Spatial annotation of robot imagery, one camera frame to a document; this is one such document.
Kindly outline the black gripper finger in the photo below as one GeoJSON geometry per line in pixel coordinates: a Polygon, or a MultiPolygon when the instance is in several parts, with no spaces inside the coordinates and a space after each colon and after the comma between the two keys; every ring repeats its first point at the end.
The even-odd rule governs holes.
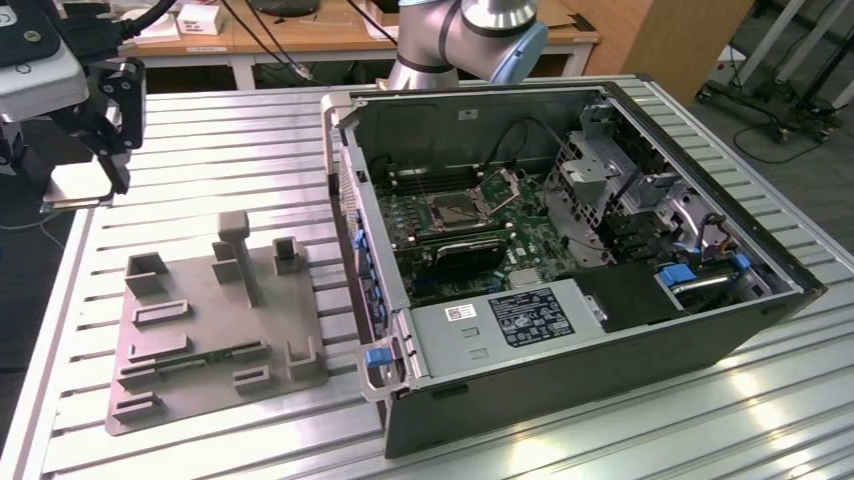
{"type": "Polygon", "coordinates": [[[125,194],[129,153],[141,147],[144,136],[145,65],[137,58],[128,57],[118,63],[104,62],[97,73],[97,91],[117,108],[118,124],[113,124],[86,100],[70,110],[70,126],[73,136],[96,156],[112,193],[125,194]]]}
{"type": "Polygon", "coordinates": [[[24,145],[22,130],[18,122],[1,122],[0,148],[1,174],[21,176],[24,174],[22,159],[26,153],[26,146],[24,145]]]}

